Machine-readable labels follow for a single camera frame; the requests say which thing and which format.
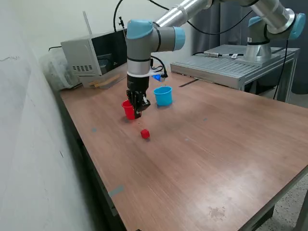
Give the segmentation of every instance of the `table leg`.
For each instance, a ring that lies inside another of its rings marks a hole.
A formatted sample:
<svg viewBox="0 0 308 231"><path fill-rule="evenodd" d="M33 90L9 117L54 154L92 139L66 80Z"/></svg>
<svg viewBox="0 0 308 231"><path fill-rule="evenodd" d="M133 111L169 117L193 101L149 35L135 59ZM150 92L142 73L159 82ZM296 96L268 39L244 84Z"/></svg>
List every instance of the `table leg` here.
<svg viewBox="0 0 308 231"><path fill-rule="evenodd" d="M297 59L288 62L284 66L284 71L278 88L277 100L288 103L290 100L293 79L296 69Z"/></svg>
<svg viewBox="0 0 308 231"><path fill-rule="evenodd" d="M308 192L306 193L302 209L300 210L299 217L293 231L308 231Z"/></svg>

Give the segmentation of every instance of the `table stain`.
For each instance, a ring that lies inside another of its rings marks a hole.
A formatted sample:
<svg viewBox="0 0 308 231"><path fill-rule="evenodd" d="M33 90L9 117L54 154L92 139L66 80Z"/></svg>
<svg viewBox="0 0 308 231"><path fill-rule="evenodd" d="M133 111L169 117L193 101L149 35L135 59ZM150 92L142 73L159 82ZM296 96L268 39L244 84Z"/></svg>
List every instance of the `table stain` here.
<svg viewBox="0 0 308 231"><path fill-rule="evenodd" d="M221 209L219 208L212 208L212 207L209 207L210 208L210 216L212 219L214 220L223 220L226 215L225 215L225 207L222 207Z"/></svg>

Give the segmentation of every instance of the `gray curtain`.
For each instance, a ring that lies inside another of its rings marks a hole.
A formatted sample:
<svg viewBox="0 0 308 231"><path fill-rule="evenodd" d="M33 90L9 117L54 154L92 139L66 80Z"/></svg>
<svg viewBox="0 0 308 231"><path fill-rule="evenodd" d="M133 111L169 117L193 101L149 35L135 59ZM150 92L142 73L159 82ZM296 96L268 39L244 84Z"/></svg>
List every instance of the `gray curtain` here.
<svg viewBox="0 0 308 231"><path fill-rule="evenodd" d="M293 9L296 13L308 13L307 0L281 0L281 3L286 8ZM234 1L229 1L223 4L216 4L209 10L200 12L193 18L193 24L204 32L216 33L226 30L239 22L251 8L243 8ZM205 35L198 31L193 33L193 52L206 51L208 49L220 46L222 44L231 45L247 45L247 27L251 17L256 16L252 12L240 25L221 35ZM303 34L297 40L290 41L289 47L301 48L300 56L297 62L295 79L293 84L293 93L308 94L308 77L306 77L306 67L308 62L305 55L308 53L308 46L305 41L308 40L308 24L306 25ZM285 41L272 41L272 47L285 47ZM277 85L279 70L263 77L259 83L265 86Z"/></svg>

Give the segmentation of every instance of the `concrete floor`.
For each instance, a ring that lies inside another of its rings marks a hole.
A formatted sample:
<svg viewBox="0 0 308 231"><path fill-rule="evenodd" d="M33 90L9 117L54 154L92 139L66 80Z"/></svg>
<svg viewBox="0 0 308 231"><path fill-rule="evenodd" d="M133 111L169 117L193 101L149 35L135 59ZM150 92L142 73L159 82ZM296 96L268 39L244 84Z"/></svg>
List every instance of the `concrete floor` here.
<svg viewBox="0 0 308 231"><path fill-rule="evenodd" d="M272 98L274 91L263 96ZM308 108L308 95L291 95L290 103ZM275 206L274 215L257 231L291 231L296 224L301 206L308 189L308 175L306 175L289 193L287 193Z"/></svg>

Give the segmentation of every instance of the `metal rack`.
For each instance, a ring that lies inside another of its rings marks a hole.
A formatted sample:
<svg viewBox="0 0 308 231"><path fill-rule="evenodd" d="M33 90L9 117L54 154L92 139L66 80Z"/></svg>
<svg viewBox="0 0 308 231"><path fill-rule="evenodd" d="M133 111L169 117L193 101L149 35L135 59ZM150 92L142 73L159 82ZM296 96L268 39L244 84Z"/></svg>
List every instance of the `metal rack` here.
<svg viewBox="0 0 308 231"><path fill-rule="evenodd" d="M172 63L170 65L171 72L244 90L245 85L282 66L285 49L271 48L271 50L272 60L262 64L249 62L245 64L241 59L213 58L198 54ZM238 45L222 45L208 50L208 52L221 54L245 53L245 51L246 46ZM288 48L284 72L278 89L277 100L279 101L289 102L299 51L299 48Z"/></svg>

